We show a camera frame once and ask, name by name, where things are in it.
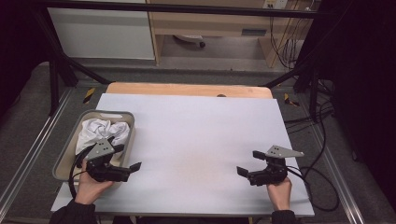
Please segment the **white table mat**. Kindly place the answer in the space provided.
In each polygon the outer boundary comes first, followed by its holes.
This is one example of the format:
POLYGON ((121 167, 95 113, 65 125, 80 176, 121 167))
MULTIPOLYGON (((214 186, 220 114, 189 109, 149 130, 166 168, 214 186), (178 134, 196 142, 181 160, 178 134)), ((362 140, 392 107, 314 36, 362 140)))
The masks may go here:
POLYGON ((141 168, 96 202, 106 215, 255 217, 273 206, 236 169, 264 168, 255 150, 289 147, 274 99, 111 94, 100 110, 135 118, 130 163, 141 168))

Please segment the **light wooden desk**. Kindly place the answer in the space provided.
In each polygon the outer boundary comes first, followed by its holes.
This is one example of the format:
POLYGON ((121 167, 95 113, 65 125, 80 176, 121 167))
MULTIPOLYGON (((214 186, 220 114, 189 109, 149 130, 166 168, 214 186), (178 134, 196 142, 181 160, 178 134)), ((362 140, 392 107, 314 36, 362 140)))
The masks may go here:
MULTIPOLYGON (((148 4, 176 4, 212 7, 247 7, 263 9, 264 0, 146 0, 148 4)), ((310 0, 288 0, 284 9, 306 11, 310 0)), ((148 14, 154 38, 155 57, 161 57, 166 35, 248 36, 256 37, 268 67, 280 62, 282 49, 289 40, 304 40, 311 19, 260 18, 189 13, 150 12, 148 14)))

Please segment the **person's right hand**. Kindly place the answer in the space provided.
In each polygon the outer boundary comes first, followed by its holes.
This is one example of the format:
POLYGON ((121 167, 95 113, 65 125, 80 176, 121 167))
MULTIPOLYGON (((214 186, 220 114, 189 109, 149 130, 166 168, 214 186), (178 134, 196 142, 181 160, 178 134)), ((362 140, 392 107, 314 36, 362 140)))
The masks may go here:
POLYGON ((275 211, 290 209, 291 181, 286 177, 278 184, 269 184, 266 186, 269 199, 275 211))

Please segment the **yellow black tape strip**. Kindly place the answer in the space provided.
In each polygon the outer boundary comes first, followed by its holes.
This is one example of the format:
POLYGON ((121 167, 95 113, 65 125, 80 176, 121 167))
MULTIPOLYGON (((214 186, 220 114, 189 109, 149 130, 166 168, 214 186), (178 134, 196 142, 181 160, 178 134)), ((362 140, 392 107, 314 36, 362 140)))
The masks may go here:
POLYGON ((284 103, 287 105, 300 106, 296 101, 292 101, 287 93, 284 93, 284 103))
POLYGON ((83 104, 88 104, 89 101, 91 100, 93 94, 95 92, 95 88, 89 88, 84 99, 83 99, 83 104))

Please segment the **aluminium floor rail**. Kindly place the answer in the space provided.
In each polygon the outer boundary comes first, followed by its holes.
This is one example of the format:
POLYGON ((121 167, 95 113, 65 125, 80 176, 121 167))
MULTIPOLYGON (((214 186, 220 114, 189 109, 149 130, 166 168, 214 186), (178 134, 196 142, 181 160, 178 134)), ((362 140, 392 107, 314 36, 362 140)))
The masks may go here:
POLYGON ((62 115, 73 91, 74 88, 66 88, 64 90, 64 93, 58 101, 60 104, 59 107, 53 112, 52 115, 48 116, 38 136, 21 162, 17 172, 12 177, 6 189, 0 195, 0 222, 5 218, 7 211, 13 204, 26 177, 31 172, 36 159, 38 158, 43 146, 49 139, 50 134, 59 120, 59 117, 62 115))
POLYGON ((321 158, 328 169, 331 180, 339 194, 340 202, 344 208, 346 216, 350 224, 364 224, 364 218, 361 214, 359 207, 357 206, 354 197, 347 185, 344 176, 341 173, 340 168, 330 152, 330 148, 326 146, 326 140, 324 132, 319 128, 319 126, 314 126, 312 128, 312 133, 315 137, 315 141, 319 147, 319 150, 323 149, 321 158))

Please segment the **white cabinet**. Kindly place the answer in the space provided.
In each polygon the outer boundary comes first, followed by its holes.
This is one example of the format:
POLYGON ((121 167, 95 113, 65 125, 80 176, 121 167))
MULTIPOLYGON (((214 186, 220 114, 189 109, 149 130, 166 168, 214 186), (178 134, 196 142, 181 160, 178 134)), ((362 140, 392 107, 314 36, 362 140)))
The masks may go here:
POLYGON ((50 8, 49 14, 70 57, 154 59, 146 12, 50 8))

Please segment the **white power strip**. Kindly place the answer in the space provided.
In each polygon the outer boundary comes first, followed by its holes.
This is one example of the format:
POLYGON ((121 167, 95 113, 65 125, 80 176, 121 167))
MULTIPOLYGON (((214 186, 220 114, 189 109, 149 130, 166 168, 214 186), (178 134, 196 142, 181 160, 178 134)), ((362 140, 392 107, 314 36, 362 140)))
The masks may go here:
POLYGON ((288 3, 288 0, 264 0, 263 8, 269 9, 284 9, 288 3))

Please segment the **black metal stand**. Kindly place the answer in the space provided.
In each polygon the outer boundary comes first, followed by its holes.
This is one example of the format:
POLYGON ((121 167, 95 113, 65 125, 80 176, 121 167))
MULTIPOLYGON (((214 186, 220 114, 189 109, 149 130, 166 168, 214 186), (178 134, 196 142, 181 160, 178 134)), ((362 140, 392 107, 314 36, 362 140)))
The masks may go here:
POLYGON ((62 48, 61 42, 56 34, 48 10, 43 7, 32 7, 31 14, 35 19, 41 38, 42 45, 49 57, 49 83, 50 83, 50 111, 52 116, 60 107, 59 78, 61 78, 66 87, 76 87, 78 78, 74 72, 79 72, 91 77, 100 84, 108 85, 110 80, 95 74, 87 67, 76 62, 67 56, 62 48))
POLYGON ((272 89, 278 84, 281 84, 295 76, 298 78, 293 86, 293 89, 297 93, 302 93, 306 89, 310 90, 308 114, 313 121, 317 121, 318 71, 315 69, 315 66, 312 63, 298 64, 293 70, 289 71, 285 75, 282 75, 281 77, 263 84, 263 86, 265 88, 272 89))

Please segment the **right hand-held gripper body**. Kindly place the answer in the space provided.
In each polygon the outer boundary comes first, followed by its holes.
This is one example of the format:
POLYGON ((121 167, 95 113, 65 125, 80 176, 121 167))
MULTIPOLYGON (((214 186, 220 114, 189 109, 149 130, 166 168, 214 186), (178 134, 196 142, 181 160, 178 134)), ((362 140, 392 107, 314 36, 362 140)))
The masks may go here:
POLYGON ((247 180, 251 186, 278 184, 288 175, 286 158, 303 157, 304 153, 285 147, 273 145, 263 152, 267 159, 266 167, 261 171, 248 172, 247 180))

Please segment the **chair base with caster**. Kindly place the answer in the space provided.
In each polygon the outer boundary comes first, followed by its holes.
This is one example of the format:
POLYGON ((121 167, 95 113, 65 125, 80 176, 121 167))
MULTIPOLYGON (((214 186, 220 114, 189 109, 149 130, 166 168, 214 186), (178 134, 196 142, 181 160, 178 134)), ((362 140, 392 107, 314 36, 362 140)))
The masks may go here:
POLYGON ((205 47, 205 42, 201 35, 175 35, 175 38, 188 43, 197 44, 201 49, 205 47))

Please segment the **black curtain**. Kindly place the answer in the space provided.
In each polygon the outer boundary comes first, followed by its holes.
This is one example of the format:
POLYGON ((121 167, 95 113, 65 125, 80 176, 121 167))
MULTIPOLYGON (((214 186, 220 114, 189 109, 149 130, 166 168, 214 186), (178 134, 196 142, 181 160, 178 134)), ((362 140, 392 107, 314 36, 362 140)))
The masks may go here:
POLYGON ((0 0, 0 118, 48 57, 28 0, 0 0))
POLYGON ((354 0, 326 59, 351 146, 396 209, 396 0, 354 0))

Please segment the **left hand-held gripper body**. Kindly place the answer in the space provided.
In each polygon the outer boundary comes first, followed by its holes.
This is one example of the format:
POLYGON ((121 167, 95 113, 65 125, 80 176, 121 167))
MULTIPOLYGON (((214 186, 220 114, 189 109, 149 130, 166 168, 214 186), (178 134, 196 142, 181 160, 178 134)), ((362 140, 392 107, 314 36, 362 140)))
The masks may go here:
POLYGON ((129 168, 113 165, 110 161, 116 154, 107 139, 98 141, 85 156, 86 171, 98 182, 127 182, 130 176, 129 168))

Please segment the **white cloth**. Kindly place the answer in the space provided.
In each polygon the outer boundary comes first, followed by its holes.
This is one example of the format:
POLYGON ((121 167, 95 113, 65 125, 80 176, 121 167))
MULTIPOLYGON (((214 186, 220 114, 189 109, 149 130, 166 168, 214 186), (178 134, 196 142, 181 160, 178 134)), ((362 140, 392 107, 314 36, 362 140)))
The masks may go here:
POLYGON ((128 140, 130 126, 127 122, 112 123, 104 119, 87 119, 82 122, 82 129, 78 134, 76 154, 86 147, 94 145, 101 139, 107 139, 115 147, 124 145, 128 140))

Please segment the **wooden table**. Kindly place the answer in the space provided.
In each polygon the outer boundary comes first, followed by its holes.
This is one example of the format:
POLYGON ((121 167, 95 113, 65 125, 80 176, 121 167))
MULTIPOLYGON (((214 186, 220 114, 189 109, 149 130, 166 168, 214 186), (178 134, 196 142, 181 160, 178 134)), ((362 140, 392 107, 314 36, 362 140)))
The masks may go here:
POLYGON ((114 82, 108 85, 106 93, 273 98, 268 88, 240 85, 114 82))

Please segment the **person's left hand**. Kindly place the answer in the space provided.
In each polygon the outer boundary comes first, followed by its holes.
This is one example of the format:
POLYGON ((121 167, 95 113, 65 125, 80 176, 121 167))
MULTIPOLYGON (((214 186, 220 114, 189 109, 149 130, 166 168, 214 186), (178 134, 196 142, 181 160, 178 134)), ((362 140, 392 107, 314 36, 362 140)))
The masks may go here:
POLYGON ((86 205, 92 204, 105 190, 112 187, 113 184, 113 181, 98 182, 90 177, 87 172, 84 172, 79 178, 78 192, 75 202, 86 205))

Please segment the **black metal crossbar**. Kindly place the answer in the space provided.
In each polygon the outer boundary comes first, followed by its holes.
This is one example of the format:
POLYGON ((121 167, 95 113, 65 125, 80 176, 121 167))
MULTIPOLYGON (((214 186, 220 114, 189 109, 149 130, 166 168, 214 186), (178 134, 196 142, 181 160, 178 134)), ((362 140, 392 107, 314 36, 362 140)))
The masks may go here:
POLYGON ((190 14, 274 17, 274 18, 301 18, 301 19, 323 19, 330 16, 329 13, 317 12, 317 11, 259 9, 259 8, 247 8, 247 7, 212 7, 212 6, 141 4, 141 3, 118 3, 118 2, 73 1, 73 0, 34 0, 34 2, 42 7, 93 9, 93 10, 190 13, 190 14))

